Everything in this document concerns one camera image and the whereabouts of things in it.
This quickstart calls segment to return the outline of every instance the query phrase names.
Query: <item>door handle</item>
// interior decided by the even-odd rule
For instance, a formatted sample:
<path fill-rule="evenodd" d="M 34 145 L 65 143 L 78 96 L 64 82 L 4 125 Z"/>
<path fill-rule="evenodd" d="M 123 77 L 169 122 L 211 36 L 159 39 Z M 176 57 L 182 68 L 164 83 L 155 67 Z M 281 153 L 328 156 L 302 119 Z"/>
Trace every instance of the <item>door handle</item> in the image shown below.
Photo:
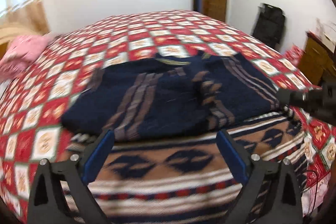
<path fill-rule="evenodd" d="M 316 54 L 318 54 L 318 55 L 321 55 L 317 50 L 315 50 L 314 48 L 312 48 L 312 50 L 316 53 Z"/>

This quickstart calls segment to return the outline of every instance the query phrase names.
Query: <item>metal screw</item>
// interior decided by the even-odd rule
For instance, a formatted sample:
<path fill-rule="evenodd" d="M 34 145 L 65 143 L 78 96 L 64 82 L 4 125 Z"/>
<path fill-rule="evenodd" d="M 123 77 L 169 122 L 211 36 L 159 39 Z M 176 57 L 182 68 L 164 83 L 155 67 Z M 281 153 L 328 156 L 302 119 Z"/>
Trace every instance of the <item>metal screw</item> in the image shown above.
<path fill-rule="evenodd" d="M 42 159 L 42 160 L 40 160 L 40 165 L 46 165 L 47 162 L 48 162 L 47 159 Z"/>
<path fill-rule="evenodd" d="M 284 163 L 284 165 L 290 165 L 291 164 L 291 161 L 288 158 L 284 158 L 282 160 L 282 162 Z"/>
<path fill-rule="evenodd" d="M 258 154 L 252 154 L 252 155 L 251 155 L 251 159 L 252 159 L 253 161 L 258 161 L 258 160 L 260 160 L 260 156 L 259 156 Z"/>
<path fill-rule="evenodd" d="M 71 157 L 70 157 L 70 160 L 71 161 L 77 161 L 79 159 L 79 155 L 78 154 L 73 154 L 73 155 L 71 155 Z"/>

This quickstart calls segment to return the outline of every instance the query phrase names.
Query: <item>pink cloth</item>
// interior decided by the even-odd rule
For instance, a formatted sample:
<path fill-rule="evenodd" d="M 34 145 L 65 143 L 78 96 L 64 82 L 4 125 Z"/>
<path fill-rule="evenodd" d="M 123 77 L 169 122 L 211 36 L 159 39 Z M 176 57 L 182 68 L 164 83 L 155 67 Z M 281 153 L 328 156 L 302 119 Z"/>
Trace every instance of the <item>pink cloth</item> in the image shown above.
<path fill-rule="evenodd" d="M 16 78 L 33 64 L 44 51 L 50 37 L 39 35 L 20 35 L 9 46 L 0 60 L 0 82 Z"/>

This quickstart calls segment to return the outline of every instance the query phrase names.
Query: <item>striped blanket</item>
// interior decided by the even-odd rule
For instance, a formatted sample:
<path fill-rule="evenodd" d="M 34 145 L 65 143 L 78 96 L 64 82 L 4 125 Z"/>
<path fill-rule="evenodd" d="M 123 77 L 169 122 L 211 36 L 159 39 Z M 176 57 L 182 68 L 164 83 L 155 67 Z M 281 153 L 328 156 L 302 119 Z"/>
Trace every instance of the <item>striped blanket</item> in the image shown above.
<path fill-rule="evenodd" d="M 117 141 L 191 136 L 278 109 L 272 82 L 241 53 L 146 58 L 97 69 L 62 115 L 73 133 Z"/>
<path fill-rule="evenodd" d="M 287 113 L 271 112 L 227 130 L 249 153 L 264 160 L 288 157 L 299 184 L 306 169 L 301 123 Z M 232 177 L 215 142 L 216 132 L 197 137 L 116 144 L 89 189 L 113 223 L 219 223 L 241 184 Z M 76 135 L 62 160 L 92 142 Z M 263 184 L 249 221 L 255 219 L 268 190 Z M 77 219 L 68 186 L 66 200 Z"/>

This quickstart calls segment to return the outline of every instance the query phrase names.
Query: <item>navy blue blanket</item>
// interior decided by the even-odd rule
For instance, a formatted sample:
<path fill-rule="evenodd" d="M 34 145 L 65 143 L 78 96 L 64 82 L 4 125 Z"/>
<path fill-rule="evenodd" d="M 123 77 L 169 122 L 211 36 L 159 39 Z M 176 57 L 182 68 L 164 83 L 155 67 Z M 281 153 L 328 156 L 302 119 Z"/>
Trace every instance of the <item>navy blue blanket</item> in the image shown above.
<path fill-rule="evenodd" d="M 73 133 L 117 141 L 195 135 L 278 108 L 272 82 L 241 54 L 162 57 L 97 70 L 61 117 Z"/>

